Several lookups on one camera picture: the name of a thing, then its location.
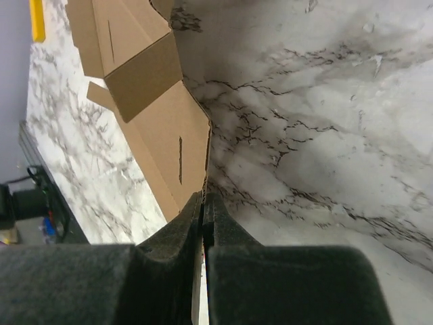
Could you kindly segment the brown cardboard box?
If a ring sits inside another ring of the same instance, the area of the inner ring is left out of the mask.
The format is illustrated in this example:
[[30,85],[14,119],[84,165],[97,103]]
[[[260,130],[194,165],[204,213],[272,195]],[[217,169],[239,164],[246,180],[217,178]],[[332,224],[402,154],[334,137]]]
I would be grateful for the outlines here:
[[87,97],[111,110],[167,221],[206,187],[211,124],[183,82],[172,1],[69,1]]

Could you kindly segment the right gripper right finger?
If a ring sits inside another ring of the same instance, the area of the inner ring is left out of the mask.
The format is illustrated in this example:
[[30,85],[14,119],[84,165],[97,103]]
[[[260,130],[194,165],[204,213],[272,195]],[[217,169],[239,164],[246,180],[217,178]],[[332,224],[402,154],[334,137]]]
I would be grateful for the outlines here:
[[373,267],[349,246],[265,246],[218,194],[203,210],[211,324],[391,324]]

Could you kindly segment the yellow rectangular block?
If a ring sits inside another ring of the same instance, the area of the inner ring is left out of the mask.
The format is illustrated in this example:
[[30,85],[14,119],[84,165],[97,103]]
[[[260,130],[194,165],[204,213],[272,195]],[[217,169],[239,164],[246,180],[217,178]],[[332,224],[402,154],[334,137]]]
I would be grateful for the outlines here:
[[45,40],[43,2],[41,0],[30,0],[29,8],[32,28],[32,39],[35,43],[42,43]]

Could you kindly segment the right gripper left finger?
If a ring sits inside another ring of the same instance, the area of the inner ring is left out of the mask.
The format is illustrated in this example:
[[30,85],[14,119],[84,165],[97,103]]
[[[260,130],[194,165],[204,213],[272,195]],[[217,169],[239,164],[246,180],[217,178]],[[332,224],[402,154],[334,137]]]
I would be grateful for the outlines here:
[[133,244],[1,250],[2,324],[195,324],[202,194]]

